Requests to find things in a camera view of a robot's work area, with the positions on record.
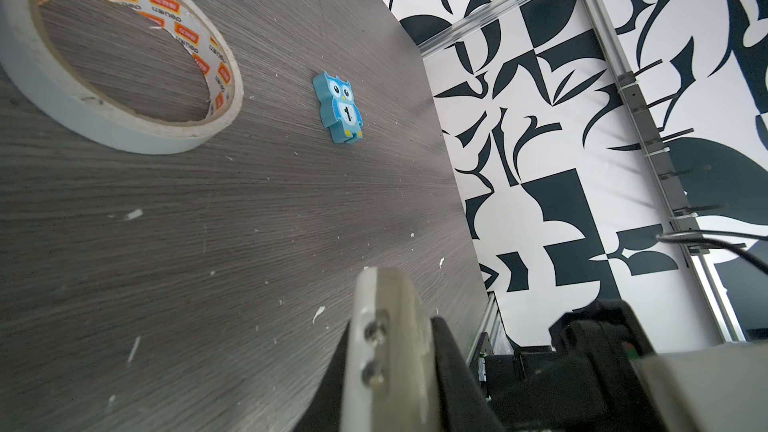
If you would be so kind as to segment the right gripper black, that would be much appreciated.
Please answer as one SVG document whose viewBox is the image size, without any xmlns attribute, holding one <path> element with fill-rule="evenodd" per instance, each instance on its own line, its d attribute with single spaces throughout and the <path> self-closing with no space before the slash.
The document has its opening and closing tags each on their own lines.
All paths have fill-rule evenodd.
<svg viewBox="0 0 768 432">
<path fill-rule="evenodd" d="M 655 350 L 627 302 L 596 299 L 549 334 L 548 346 L 481 361 L 481 389 L 506 430 L 665 430 L 634 368 Z"/>
</svg>

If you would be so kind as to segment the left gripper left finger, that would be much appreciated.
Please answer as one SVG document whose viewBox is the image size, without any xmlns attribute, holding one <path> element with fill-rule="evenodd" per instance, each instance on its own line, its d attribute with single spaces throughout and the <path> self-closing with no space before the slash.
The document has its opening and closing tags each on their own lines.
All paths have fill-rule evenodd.
<svg viewBox="0 0 768 432">
<path fill-rule="evenodd" d="M 350 323 L 347 323 L 320 385 L 294 432 L 338 432 Z"/>
</svg>

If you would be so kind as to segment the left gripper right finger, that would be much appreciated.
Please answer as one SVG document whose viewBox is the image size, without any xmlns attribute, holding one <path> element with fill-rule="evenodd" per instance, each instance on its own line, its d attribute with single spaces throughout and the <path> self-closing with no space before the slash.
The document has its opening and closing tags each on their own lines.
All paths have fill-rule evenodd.
<svg viewBox="0 0 768 432">
<path fill-rule="evenodd" d="M 435 367 L 445 431 L 503 431 L 442 317 L 431 319 Z"/>
</svg>

